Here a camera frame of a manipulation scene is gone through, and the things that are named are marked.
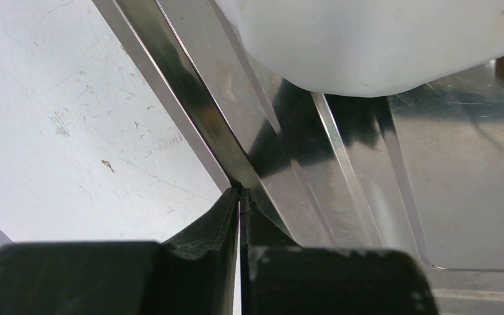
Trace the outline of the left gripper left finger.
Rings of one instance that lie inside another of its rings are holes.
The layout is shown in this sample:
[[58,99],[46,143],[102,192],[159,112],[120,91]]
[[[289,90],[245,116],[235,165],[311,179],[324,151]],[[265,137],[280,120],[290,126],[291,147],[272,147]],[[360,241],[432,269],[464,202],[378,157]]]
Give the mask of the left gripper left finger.
[[0,314],[231,314],[239,194],[161,243],[0,247]]

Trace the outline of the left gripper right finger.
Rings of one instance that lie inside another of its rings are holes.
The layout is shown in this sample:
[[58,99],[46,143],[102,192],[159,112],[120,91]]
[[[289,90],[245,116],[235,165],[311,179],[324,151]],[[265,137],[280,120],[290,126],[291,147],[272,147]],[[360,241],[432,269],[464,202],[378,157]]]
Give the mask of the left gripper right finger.
[[244,314],[437,314],[430,285],[406,253],[303,247],[240,195]]

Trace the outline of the stainless steel tray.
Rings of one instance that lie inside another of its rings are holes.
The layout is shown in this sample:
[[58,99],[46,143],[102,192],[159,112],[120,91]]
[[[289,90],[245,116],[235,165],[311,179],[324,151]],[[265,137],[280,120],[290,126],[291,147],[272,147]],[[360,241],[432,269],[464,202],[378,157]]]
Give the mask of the stainless steel tray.
[[504,314],[504,83],[487,62],[405,93],[298,88],[214,1],[95,6],[220,189],[302,246],[405,251],[442,314]]

